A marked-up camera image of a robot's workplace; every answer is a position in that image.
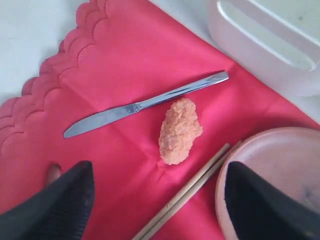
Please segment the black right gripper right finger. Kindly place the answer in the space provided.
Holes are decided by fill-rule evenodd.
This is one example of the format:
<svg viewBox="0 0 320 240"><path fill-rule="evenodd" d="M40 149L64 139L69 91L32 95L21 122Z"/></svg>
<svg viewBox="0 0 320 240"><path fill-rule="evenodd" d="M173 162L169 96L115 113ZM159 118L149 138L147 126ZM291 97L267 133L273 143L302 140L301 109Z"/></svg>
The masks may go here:
<svg viewBox="0 0 320 240"><path fill-rule="evenodd" d="M227 212L239 240L318 240L320 215L239 161L228 164Z"/></svg>

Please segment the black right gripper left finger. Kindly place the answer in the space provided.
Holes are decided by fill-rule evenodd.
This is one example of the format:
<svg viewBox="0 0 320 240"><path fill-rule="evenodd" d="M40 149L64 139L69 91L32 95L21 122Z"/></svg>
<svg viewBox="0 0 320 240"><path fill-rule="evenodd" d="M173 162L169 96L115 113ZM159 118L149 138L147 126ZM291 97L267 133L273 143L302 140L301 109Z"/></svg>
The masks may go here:
<svg viewBox="0 0 320 240"><path fill-rule="evenodd" d="M80 240L95 200L93 165L80 161L43 190L1 214L2 240Z"/></svg>

